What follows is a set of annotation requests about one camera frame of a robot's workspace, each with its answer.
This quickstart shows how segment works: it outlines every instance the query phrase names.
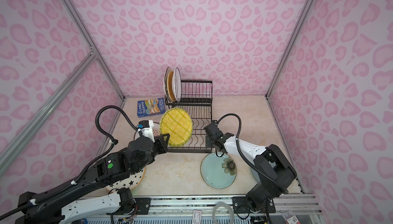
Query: green woven rim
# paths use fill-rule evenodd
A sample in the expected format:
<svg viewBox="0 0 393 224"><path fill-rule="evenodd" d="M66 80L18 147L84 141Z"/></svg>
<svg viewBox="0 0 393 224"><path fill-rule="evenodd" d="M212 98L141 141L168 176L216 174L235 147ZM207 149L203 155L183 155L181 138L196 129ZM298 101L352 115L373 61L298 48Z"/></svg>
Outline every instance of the green woven rim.
<svg viewBox="0 0 393 224"><path fill-rule="evenodd" d="M188 115L188 118L190 119L191 125L193 124L193 122L192 122L192 120L191 120L191 117L190 117L189 113L187 113L184 109L175 107L175 108L172 108L172 109L167 110L167 111L162 115L161 120L160 120L160 127L159 127L159 128L160 128L160 134L162 134L161 122L162 122L163 118L165 117L165 115L167 115L167 113L169 113L169 112L172 111L172 110L182 110L182 111L184 111L185 114ZM181 147L181 146L183 146L184 144L186 144L186 143L188 142L188 140L191 138L191 134L192 134L192 133L193 133L193 131L192 131L192 129L191 129L191 131L189 132L189 134L188 134L188 136L187 136L187 139L186 139L183 143L180 143L180 144L171 145L171 138L169 138L168 145L171 146L171 147Z"/></svg>

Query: white label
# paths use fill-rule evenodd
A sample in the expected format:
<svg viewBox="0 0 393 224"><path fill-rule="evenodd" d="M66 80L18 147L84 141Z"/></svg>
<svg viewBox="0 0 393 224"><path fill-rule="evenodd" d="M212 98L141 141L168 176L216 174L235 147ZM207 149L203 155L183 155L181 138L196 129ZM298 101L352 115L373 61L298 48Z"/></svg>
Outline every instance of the white label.
<svg viewBox="0 0 393 224"><path fill-rule="evenodd" d="M195 210L193 213L193 223L200 224L200 220L202 219L202 210Z"/></svg>
<svg viewBox="0 0 393 224"><path fill-rule="evenodd" d="M288 224L300 224L300 221L294 215L293 217L290 217L290 218L287 219L287 223Z"/></svg>

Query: blue book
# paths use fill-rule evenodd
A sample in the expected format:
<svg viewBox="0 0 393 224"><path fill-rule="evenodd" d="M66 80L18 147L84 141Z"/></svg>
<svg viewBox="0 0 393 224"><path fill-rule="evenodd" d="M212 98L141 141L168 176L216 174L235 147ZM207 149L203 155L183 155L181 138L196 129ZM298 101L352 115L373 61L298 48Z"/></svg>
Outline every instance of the blue book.
<svg viewBox="0 0 393 224"><path fill-rule="evenodd" d="M164 98L146 99L138 101L138 117L165 113Z"/></svg>

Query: dish rack frame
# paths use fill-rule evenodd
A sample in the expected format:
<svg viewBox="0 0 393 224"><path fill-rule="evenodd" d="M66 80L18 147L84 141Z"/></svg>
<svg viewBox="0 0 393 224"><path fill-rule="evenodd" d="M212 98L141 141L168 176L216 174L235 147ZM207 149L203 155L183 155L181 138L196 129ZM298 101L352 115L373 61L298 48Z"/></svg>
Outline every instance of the dish rack frame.
<svg viewBox="0 0 393 224"><path fill-rule="evenodd" d="M213 81L182 80L182 94L179 102L172 102L165 95L165 104L169 108L178 107L189 113L193 132L189 141L181 147L168 147L170 153L211 153L211 144L207 143L203 129L212 121Z"/></svg>

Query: plate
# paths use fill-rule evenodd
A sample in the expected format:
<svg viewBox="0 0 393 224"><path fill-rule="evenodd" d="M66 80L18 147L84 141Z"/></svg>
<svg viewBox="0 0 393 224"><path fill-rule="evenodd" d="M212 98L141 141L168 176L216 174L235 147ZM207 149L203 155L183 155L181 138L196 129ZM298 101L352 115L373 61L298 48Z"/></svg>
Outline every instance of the plate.
<svg viewBox="0 0 393 224"><path fill-rule="evenodd" d="M159 135L160 135L160 124L153 122L153 136L159 136ZM135 131L134 140L138 139L139 137L140 136L138 131Z"/></svg>
<svg viewBox="0 0 393 224"><path fill-rule="evenodd" d="M190 115L181 108L167 110L160 120L160 134L169 133L168 145L180 147L188 142L193 132Z"/></svg>
<svg viewBox="0 0 393 224"><path fill-rule="evenodd" d="M119 180L118 182L113 183L110 186L106 186L106 189L109 191L112 189L120 189L122 187L129 188L130 190L134 189L145 176L146 167L141 170L141 172L132 174L130 177L124 180Z"/></svg>
<svg viewBox="0 0 393 224"><path fill-rule="evenodd" d="M176 101L176 97L174 96L173 93L173 88L172 88L172 79L173 79L173 70L171 70L168 74L168 78L167 78L167 90L168 90L168 94L169 94L169 98L172 102Z"/></svg>
<svg viewBox="0 0 393 224"><path fill-rule="evenodd" d="M169 94L168 94L167 79L168 79L168 75L171 71L172 71L172 68L168 67L167 71L165 72L165 77L164 77L164 92L168 98L168 101L170 101L170 98L169 98Z"/></svg>
<svg viewBox="0 0 393 224"><path fill-rule="evenodd" d="M235 162L227 154L217 157L215 153L211 153L204 158L200 165L202 178L206 184L215 189L229 187L236 178L236 171Z"/></svg>
<svg viewBox="0 0 393 224"><path fill-rule="evenodd" d="M176 67L174 70L174 75L172 79L172 89L173 94L177 102L180 102L180 97L182 96L182 80L180 78L179 68Z"/></svg>

